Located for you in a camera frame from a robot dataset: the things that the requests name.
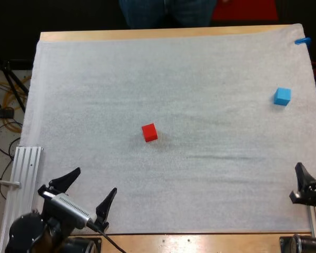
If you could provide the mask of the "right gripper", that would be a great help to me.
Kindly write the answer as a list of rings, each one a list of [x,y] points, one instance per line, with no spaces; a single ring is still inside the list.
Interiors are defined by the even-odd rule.
[[[295,166],[297,176],[297,191],[289,195],[292,203],[316,207],[316,179],[309,174],[303,163]]]

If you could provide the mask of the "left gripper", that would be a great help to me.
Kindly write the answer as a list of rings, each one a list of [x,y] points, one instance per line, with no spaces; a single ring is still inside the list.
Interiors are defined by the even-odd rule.
[[[52,179],[49,187],[44,184],[37,191],[44,198],[43,218],[62,235],[70,235],[74,229],[85,228],[85,211],[65,194],[80,174],[81,168],[78,167],[62,177]],[[113,188],[96,207],[95,224],[102,232],[105,232],[109,226],[108,213],[116,193],[117,188]]]

